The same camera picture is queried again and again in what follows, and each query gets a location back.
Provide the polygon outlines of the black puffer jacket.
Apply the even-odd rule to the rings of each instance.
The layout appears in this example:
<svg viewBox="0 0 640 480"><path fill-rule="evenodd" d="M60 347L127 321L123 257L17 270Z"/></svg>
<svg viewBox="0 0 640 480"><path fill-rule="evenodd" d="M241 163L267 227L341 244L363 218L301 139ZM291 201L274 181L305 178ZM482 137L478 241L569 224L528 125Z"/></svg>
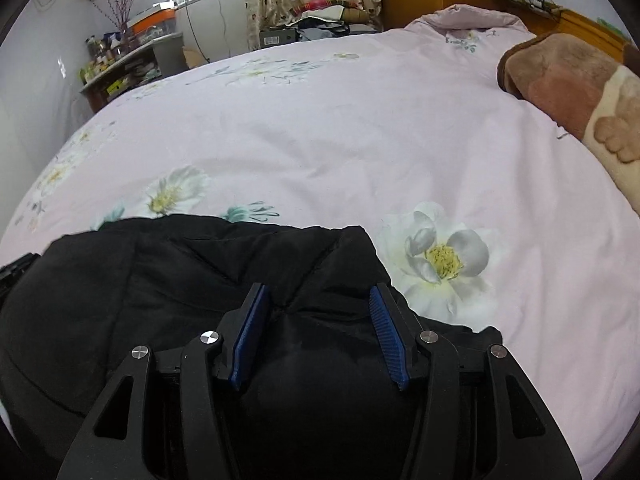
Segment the black puffer jacket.
<svg viewBox="0 0 640 480"><path fill-rule="evenodd" d="M359 228L125 220L56 240L1 294L6 479L487 479L495 330L429 320ZM268 287L257 366L229 380ZM380 285L406 347L388 376Z"/></svg>

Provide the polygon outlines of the clothes pile by window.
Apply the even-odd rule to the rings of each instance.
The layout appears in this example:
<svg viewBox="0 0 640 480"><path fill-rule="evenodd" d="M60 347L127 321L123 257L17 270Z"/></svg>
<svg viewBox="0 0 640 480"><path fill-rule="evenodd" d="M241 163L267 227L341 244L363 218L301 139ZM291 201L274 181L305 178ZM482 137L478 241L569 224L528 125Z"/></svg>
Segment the clothes pile by window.
<svg viewBox="0 0 640 480"><path fill-rule="evenodd" d="M305 10L286 24L271 26L259 33L261 49L294 44L299 41L379 34L382 26L367 12L347 6L327 6Z"/></svg>

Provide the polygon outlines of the pink floral bed cover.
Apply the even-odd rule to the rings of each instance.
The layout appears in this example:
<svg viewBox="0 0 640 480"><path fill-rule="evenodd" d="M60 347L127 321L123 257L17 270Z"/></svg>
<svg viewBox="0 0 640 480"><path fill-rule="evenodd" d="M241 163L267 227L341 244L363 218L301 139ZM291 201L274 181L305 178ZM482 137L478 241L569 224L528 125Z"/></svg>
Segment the pink floral bed cover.
<svg viewBox="0 0 640 480"><path fill-rule="evenodd" d="M527 39L511 15L453 6L132 90L53 156L1 258L153 200L362 226L422 314L500 330L592 479L639 411L639 218L584 144L499 88Z"/></svg>

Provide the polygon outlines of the wooden shelf with clutter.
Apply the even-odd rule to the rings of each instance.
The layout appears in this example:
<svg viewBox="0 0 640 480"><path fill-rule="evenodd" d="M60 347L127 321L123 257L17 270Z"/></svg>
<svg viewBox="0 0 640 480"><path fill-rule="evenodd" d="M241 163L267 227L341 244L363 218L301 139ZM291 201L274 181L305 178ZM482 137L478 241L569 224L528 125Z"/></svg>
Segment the wooden shelf with clutter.
<svg viewBox="0 0 640 480"><path fill-rule="evenodd" d="M182 48L181 32L155 38L99 73L81 88L80 94L97 113L127 91L185 72L188 66Z"/></svg>

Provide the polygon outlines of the orange plastic storage box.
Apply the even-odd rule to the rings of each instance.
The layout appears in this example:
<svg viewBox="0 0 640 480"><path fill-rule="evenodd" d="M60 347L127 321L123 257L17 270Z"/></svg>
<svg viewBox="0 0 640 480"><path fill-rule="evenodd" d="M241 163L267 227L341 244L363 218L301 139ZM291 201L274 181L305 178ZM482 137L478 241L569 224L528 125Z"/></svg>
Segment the orange plastic storage box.
<svg viewBox="0 0 640 480"><path fill-rule="evenodd" d="M176 31L176 10L158 4L133 18L128 27L131 43L136 47L142 46Z"/></svg>

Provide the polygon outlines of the pink blossom branches vase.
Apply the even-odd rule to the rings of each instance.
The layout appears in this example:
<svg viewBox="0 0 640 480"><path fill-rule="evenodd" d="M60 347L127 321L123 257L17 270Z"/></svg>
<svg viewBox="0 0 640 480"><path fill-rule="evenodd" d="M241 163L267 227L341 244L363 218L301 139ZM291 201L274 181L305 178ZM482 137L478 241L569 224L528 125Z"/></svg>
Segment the pink blossom branches vase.
<svg viewBox="0 0 640 480"><path fill-rule="evenodd" d="M134 34L130 32L128 22L131 18L132 7L136 0L103 0L106 8L99 1L93 1L92 6L101 14L110 25L104 34L106 38L113 36L119 41L119 47L129 52L134 45Z"/></svg>

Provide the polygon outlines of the bear print plush blanket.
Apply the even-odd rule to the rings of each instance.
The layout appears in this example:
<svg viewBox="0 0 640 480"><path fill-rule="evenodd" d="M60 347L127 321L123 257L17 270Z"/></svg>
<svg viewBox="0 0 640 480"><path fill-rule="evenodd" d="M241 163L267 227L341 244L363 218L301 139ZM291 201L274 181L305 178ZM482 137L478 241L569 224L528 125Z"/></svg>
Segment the bear print plush blanket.
<svg viewBox="0 0 640 480"><path fill-rule="evenodd" d="M562 32L517 44L502 56L498 85L536 106L596 156L633 210L639 209L639 51L618 62Z"/></svg>

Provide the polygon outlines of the wooden headboard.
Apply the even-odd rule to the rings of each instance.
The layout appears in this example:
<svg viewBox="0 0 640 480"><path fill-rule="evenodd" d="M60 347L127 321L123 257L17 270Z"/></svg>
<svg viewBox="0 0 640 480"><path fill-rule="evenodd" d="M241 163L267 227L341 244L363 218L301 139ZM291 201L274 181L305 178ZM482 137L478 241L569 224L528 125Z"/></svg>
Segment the wooden headboard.
<svg viewBox="0 0 640 480"><path fill-rule="evenodd" d="M559 16L526 9L516 10L515 13L533 34L543 35L550 32L570 34L600 49L617 62L623 62L625 46L630 44L629 40L611 29L571 10L564 10Z"/></svg>

